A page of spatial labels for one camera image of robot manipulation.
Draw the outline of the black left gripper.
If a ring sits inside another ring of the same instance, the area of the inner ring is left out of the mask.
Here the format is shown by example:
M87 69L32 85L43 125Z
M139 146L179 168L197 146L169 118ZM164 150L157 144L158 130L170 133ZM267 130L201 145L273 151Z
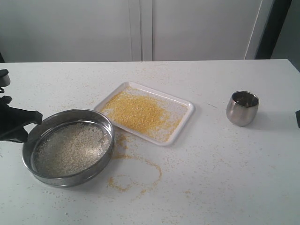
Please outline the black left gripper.
M0 140L25 143L28 140L28 132L24 126L28 124L40 125L43 115L39 111L9 107L8 104L11 101L12 97L10 96L0 98Z

